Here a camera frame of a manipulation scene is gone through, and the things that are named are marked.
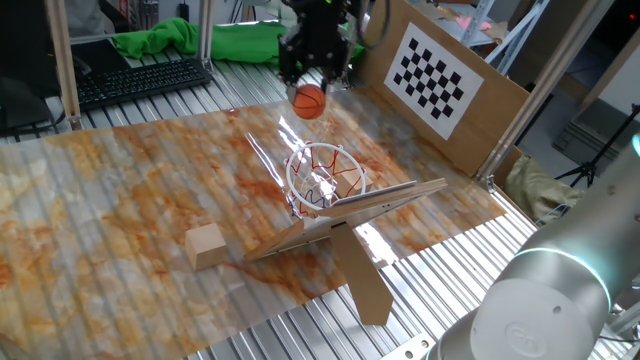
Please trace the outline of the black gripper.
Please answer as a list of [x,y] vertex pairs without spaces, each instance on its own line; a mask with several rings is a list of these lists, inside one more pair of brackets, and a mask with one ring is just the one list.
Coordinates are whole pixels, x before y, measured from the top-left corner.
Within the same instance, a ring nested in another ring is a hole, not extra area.
[[278,37],[279,72],[287,99],[295,101],[298,81],[310,68],[322,73],[321,90],[341,79],[350,42],[341,26],[347,22],[350,2],[343,0],[283,1],[296,15],[296,24]]

